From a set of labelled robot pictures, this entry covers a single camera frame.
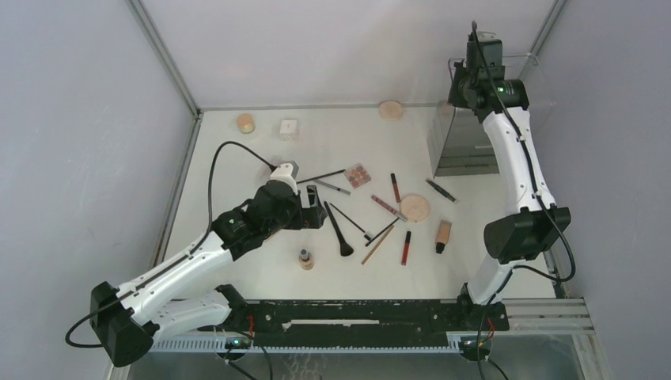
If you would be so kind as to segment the clear acrylic makeup organizer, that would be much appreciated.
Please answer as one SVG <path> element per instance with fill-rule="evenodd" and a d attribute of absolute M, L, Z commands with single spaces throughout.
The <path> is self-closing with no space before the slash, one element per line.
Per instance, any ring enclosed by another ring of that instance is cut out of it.
<path fill-rule="evenodd" d="M 473 111 L 440 100 L 426 138 L 434 177 L 497 174 L 495 152 Z"/>

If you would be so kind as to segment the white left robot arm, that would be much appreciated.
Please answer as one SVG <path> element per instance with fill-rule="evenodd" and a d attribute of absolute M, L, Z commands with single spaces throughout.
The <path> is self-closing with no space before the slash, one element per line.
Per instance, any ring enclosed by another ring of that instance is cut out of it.
<path fill-rule="evenodd" d="M 307 188 L 308 207 L 300 192 L 269 180 L 253 198 L 220 214 L 208 231 L 166 262 L 117 287 L 109 282 L 91 291 L 90 325 L 115 367 L 142 358 L 155 342 L 207 325 L 241 328 L 246 307 L 214 290 L 191 300 L 175 297 L 215 269 L 224 268 L 258 249 L 280 230 L 317 230 L 326 210 L 316 186 Z"/>

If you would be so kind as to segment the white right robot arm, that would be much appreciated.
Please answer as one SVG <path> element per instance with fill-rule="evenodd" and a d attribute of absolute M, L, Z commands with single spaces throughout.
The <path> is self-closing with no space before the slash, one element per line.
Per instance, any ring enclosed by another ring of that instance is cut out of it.
<path fill-rule="evenodd" d="M 501 299 L 514 271 L 532 271 L 530 262 L 548 251 L 571 222 L 559 207 L 540 168 L 531 133 L 529 99 L 523 81 L 506 78 L 502 41 L 468 38 L 467 55 L 455 66 L 448 102 L 473 111 L 492 145 L 506 185 L 505 215 L 483 230 L 487 255 L 464 284 L 458 321 L 478 329 L 489 317 L 487 306 Z"/>

